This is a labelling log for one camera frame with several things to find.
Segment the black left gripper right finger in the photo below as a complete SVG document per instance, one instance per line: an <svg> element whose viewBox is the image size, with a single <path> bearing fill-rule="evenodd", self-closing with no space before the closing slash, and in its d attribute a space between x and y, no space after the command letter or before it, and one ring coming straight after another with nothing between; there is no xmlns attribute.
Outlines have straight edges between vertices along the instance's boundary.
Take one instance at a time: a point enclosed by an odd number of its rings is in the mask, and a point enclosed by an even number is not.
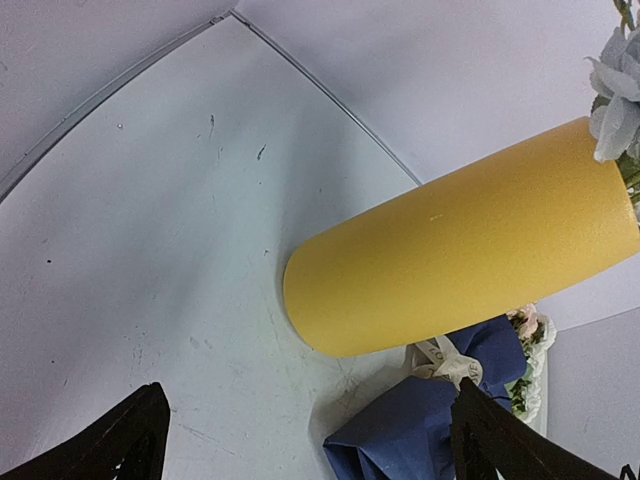
<svg viewBox="0 0 640 480"><path fill-rule="evenodd" d="M451 415L451 446L457 479L613 477L538 434L468 378L460 382Z"/></svg>

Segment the bouquet of roses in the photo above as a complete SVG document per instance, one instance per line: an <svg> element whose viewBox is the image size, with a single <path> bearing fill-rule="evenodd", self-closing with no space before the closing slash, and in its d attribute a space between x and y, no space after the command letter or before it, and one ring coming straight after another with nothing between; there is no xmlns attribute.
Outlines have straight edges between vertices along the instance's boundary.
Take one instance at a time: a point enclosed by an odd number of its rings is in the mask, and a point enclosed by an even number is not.
<svg viewBox="0 0 640 480"><path fill-rule="evenodd" d="M507 313L521 343L526 361L525 373L506 385L512 413L532 426L543 407L543 373L548 351L554 345L557 329L553 321L527 304Z"/></svg>

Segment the blue wrapping paper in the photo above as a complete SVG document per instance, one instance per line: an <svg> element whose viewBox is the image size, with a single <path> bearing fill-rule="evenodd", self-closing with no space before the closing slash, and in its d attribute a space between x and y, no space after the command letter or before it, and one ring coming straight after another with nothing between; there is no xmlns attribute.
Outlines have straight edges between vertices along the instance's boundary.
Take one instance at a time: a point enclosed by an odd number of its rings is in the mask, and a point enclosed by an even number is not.
<svg viewBox="0 0 640 480"><path fill-rule="evenodd" d="M480 389L506 410L505 385L525 374L521 342L508 317L451 332L457 350L483 367ZM339 479L452 479L451 406L448 381L409 376L377 397L327 437L323 448Z"/></svg>

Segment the cream printed ribbon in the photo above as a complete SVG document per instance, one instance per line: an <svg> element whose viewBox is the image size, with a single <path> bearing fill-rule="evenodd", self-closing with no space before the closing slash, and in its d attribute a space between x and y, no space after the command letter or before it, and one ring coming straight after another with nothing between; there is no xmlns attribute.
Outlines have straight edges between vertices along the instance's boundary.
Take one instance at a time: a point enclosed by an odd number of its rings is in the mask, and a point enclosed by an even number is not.
<svg viewBox="0 0 640 480"><path fill-rule="evenodd" d="M409 374L420 380L447 386L458 397L464 381L480 387L486 380L482 363L462 353L447 336L437 336L407 346Z"/></svg>

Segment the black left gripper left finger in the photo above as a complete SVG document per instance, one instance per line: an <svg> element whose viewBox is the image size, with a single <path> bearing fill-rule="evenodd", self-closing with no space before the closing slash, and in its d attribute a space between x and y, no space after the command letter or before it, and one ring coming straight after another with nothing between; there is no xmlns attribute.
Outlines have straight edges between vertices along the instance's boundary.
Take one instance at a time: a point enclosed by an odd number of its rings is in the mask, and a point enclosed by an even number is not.
<svg viewBox="0 0 640 480"><path fill-rule="evenodd" d="M161 384L143 385L77 435L1 477L160 479L169 424Z"/></svg>

